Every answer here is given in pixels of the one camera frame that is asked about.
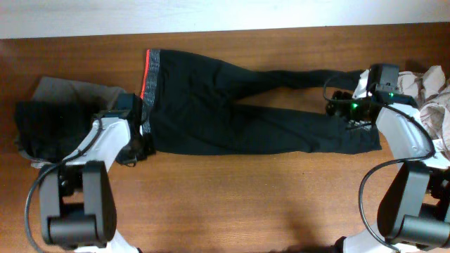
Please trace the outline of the black leggings with red waistband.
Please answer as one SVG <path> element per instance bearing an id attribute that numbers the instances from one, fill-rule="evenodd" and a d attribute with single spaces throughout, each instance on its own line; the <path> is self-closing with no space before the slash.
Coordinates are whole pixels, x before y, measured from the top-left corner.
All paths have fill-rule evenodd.
<path id="1" fill-rule="evenodd" d="M 357 86 L 360 71 L 252 71 L 206 56 L 164 49 L 146 53 L 143 135 L 154 149 L 182 155 L 359 154 L 380 149 L 375 127 L 341 117 L 243 105 L 280 87 Z"/>

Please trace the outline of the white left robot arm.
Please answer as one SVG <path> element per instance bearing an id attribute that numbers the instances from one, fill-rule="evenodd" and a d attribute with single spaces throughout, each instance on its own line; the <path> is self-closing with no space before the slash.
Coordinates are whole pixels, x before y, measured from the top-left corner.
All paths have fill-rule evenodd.
<path id="1" fill-rule="evenodd" d="M 41 236 L 74 252 L 139 252 L 117 230 L 108 171 L 139 140 L 140 118 L 131 110 L 102 111 L 84 140 L 60 164 L 39 174 Z"/>

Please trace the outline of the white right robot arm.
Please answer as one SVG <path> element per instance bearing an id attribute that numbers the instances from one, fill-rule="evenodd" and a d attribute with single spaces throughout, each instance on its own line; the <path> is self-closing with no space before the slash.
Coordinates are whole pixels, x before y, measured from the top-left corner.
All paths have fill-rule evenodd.
<path id="1" fill-rule="evenodd" d="M 352 98 L 336 91 L 328 99 L 328 112 L 351 119 L 369 119 L 381 131 L 393 154 L 363 177 L 358 206 L 364 231 L 342 237 L 336 252 L 419 252 L 449 248 L 449 160 L 440 155 L 419 122 L 410 96 L 392 91 L 368 92 Z M 397 165 L 399 171 L 380 202 L 376 223 L 364 211 L 364 189 L 378 170 Z"/>

